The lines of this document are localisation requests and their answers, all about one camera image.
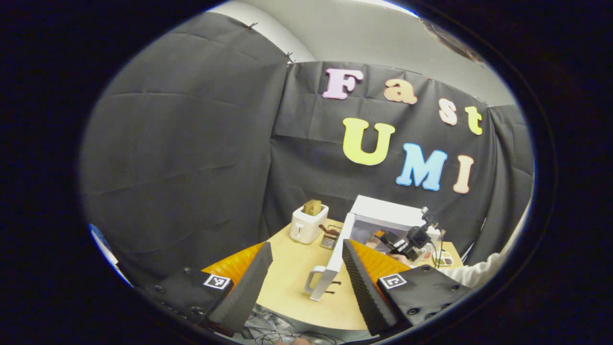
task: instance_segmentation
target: tabletop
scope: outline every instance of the tabletop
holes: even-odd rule
[[[343,223],[327,219],[325,226]],[[273,262],[268,268],[257,303],[277,314],[319,327],[340,330],[366,330],[366,323],[360,313],[356,296],[345,264],[334,279],[341,284],[331,284],[319,301],[310,299],[304,290],[309,272],[315,266],[326,266],[332,250],[321,246],[322,233],[311,244],[302,244],[289,237],[291,224],[272,236]],[[461,267],[462,261],[451,242],[443,242],[443,250],[452,255],[454,264]],[[419,262],[416,266],[432,265],[432,260]],[[319,279],[316,274],[313,287]]]

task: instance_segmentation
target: black fabric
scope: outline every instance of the black fabric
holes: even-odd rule
[[[272,261],[270,243],[264,242],[236,288],[211,312],[208,319],[225,330],[236,333],[243,330],[247,318],[256,305]]]
[[[204,13],[142,50],[104,91],[83,141],[81,188],[88,221],[135,283],[266,239],[258,225],[286,63],[256,30]]]
[[[326,99],[326,69],[358,69],[364,80],[344,100]],[[411,82],[416,104],[387,100],[383,91],[388,79]],[[440,98],[454,102],[458,122],[451,126],[438,114]],[[468,127],[465,107],[474,106],[483,120],[481,135]],[[319,199],[330,207],[329,218],[343,221],[358,195],[422,208],[427,206],[440,226],[447,230],[460,254],[475,241],[485,219],[492,195],[496,141],[487,105],[441,82],[413,72],[360,63],[297,63],[291,66],[279,114],[272,133],[272,165],[264,201],[264,219],[272,235],[291,220],[291,213],[309,199]],[[395,127],[386,159],[374,166],[350,161],[343,153],[343,119],[361,118],[369,122],[362,148],[376,147],[375,123]],[[434,150],[448,157],[443,166],[440,189],[421,185],[398,185],[406,153],[404,143],[421,146],[427,160]],[[474,159],[467,194],[452,190],[457,181],[458,155]]]
[[[496,173],[486,220],[464,262],[474,265],[500,252],[519,223],[532,193],[535,164],[530,133],[517,106],[488,108],[496,138]]]
[[[379,278],[377,285],[411,326],[433,317],[470,291],[428,265]]]
[[[234,286],[229,278],[223,289],[204,285],[210,276],[211,274],[199,270],[184,268],[158,284],[136,289],[175,314],[206,327],[209,313],[219,306]]]
[[[364,264],[348,239],[343,240],[343,262],[356,295],[357,305],[371,335],[391,329],[398,318],[370,280]]]
[[[501,247],[527,203],[516,186],[530,181],[519,176],[531,171],[531,160],[521,146],[527,132],[513,125],[523,123],[516,110],[488,109],[399,69],[287,61],[256,30],[205,13],[154,41],[110,82],[85,133],[81,188],[88,221],[133,284],[206,267],[264,241],[313,198],[339,221],[358,194],[427,206],[461,255],[475,242],[470,260]],[[365,79],[348,99],[325,99],[327,68],[359,69]],[[418,102],[387,100],[392,78],[411,82]],[[455,126],[441,121],[440,98],[455,103]],[[468,106],[483,116],[480,136],[468,127]],[[395,127],[382,163],[360,165],[344,155],[346,117],[369,122],[366,152],[375,149],[375,123]],[[420,145],[425,159],[447,153],[440,190],[396,184],[407,142]],[[474,159],[467,194],[452,190],[458,155]],[[515,165],[519,171],[509,168]]]

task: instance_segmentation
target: white sleeve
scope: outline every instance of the white sleeve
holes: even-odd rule
[[[466,287],[473,288],[475,286],[485,284],[491,277],[494,276],[494,274],[496,274],[496,272],[498,272],[498,269],[506,260],[511,248],[513,248],[517,242],[517,237],[524,227],[531,203],[531,201],[528,202],[522,218],[517,223],[517,226],[515,227],[515,230],[513,230],[509,241],[507,241],[500,254],[494,253],[487,257],[485,262],[480,262],[473,266],[464,266],[461,268],[440,268],[439,271]]]
[[[480,262],[473,266],[440,268],[439,271],[458,283],[473,288],[477,285],[485,284],[498,271],[503,262],[504,257],[494,253],[485,262]]]

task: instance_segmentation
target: screw hole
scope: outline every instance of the screw hole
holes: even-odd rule
[[[192,307],[192,313],[194,313],[194,315],[204,315],[204,310],[202,310],[202,308],[198,308],[198,307]]]

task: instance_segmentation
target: yellow letter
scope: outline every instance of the yellow letter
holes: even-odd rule
[[[390,79],[385,82],[385,86],[387,86],[387,89],[385,89],[383,95],[390,101],[403,101],[407,104],[417,103],[417,97],[413,93],[413,85],[406,80]]]
[[[468,113],[468,127],[474,134],[480,136],[483,133],[479,127],[479,121],[482,120],[481,114],[477,112],[476,107],[466,107],[464,110]]]
[[[470,167],[474,163],[474,159],[469,156],[459,155],[460,171],[458,172],[458,181],[454,184],[454,192],[466,194],[468,193],[468,178],[470,177]]]
[[[377,137],[377,148],[373,153],[362,151],[362,136],[364,130],[368,128],[368,122],[359,118],[348,117],[343,120],[345,125],[345,138],[343,139],[343,152],[348,159],[358,164],[377,165],[387,156],[389,148],[389,138],[396,129],[385,123],[375,124],[375,129],[379,132]]]

